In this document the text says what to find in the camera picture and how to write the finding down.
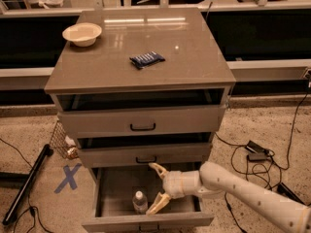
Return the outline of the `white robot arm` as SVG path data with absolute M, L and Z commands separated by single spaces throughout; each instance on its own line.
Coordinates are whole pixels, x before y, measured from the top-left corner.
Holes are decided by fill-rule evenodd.
M 198 171 L 167 171 L 150 163 L 162 179 L 163 193 L 158 193 L 147 215 L 155 215 L 172 199 L 193 195 L 199 198 L 227 192 L 262 215 L 285 233 L 311 233 L 311 208 L 273 191 L 241 179 L 222 166 L 206 161 Z

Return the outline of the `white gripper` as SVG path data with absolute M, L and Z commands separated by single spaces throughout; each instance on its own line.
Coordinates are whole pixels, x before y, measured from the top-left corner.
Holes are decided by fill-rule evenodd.
M 163 180 L 163 189 L 167 193 L 158 193 L 154 203 L 146 211 L 147 216 L 155 215 L 162 210 L 172 199 L 182 198 L 188 195 L 199 196 L 202 182 L 198 171 L 170 171 L 163 166 L 151 162 L 149 166 L 156 171 Z

